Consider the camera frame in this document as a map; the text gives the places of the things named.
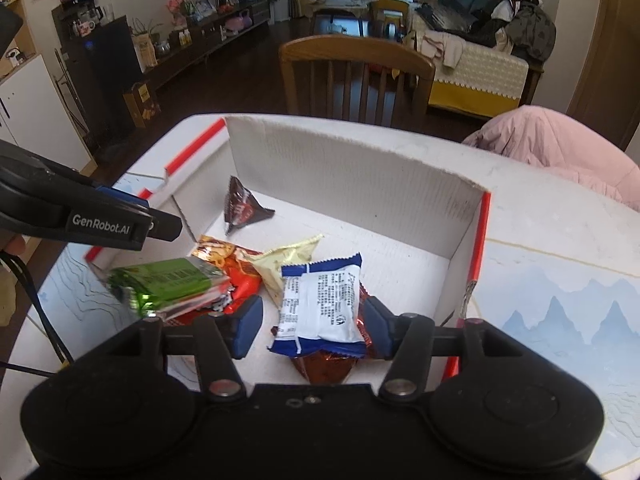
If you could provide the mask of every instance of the pink jacket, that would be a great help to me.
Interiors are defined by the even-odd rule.
[[[543,168],[640,211],[640,168],[607,139],[553,110],[517,108],[463,143]]]

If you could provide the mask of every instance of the yellow chair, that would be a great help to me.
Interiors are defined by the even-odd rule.
[[[374,18],[378,19],[380,13],[383,13],[383,21],[386,26],[389,23],[393,23],[398,29],[401,25],[404,25],[405,30],[408,30],[409,21],[409,3],[404,0],[377,0],[372,4],[374,11]]]

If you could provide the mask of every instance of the metal bolt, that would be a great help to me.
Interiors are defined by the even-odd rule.
[[[415,383],[408,379],[391,379],[385,383],[385,390],[398,397],[411,395],[416,389]]]
[[[240,384],[231,379],[218,379],[209,385],[209,391],[217,397],[231,397],[240,391]]]
[[[300,399],[287,399],[284,405],[290,408],[302,408],[303,402]]]

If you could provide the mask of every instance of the white cabinet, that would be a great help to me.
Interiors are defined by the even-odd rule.
[[[76,170],[92,160],[66,113],[42,56],[0,84],[0,138]]]

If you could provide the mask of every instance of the white cardboard box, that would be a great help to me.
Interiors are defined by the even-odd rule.
[[[362,284],[391,311],[417,312],[437,324],[453,312],[448,324],[455,324],[478,280],[490,194],[402,155],[389,140],[381,149],[340,133],[229,117],[226,127],[219,121],[176,153],[164,186],[148,198],[182,216],[180,237],[148,239],[141,252],[94,248],[86,259],[102,272],[189,254],[202,234],[226,239],[222,210],[235,175],[276,214],[229,241],[264,251],[322,233],[314,260],[360,252]],[[248,383],[303,383],[288,358],[267,350],[278,311],[265,291],[262,297],[262,327],[238,370]],[[440,381],[445,361],[434,360],[428,387]],[[385,362],[361,361],[347,380],[377,390],[387,369]]]

